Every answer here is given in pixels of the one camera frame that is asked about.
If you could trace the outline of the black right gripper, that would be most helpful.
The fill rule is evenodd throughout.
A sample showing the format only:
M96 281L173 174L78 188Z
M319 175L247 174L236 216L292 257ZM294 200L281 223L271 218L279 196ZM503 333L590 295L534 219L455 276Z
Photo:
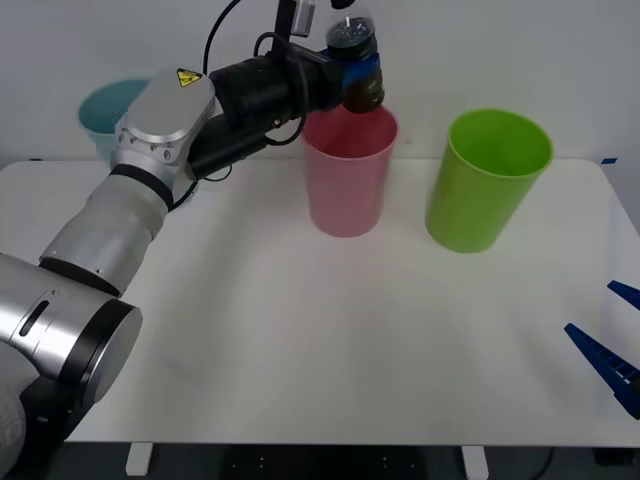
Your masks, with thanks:
M640 290L618 281L607 288L632 306L640 306ZM615 354L572 323L564 331L598 375L614 392L614 397L634 419L640 418L639 369Z

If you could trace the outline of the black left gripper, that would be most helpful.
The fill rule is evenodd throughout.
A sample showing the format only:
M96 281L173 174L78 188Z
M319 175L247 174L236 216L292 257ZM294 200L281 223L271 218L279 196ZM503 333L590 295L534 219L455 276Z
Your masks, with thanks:
M346 61L343 48L327 46L321 52L292 44L308 86L307 112L328 111L343 101L343 88L350 88L356 82L374 77L380 69L380 56L374 53L364 59ZM297 119L302 113L299 97L302 83L298 63L287 55L287 81L291 90L289 119Z

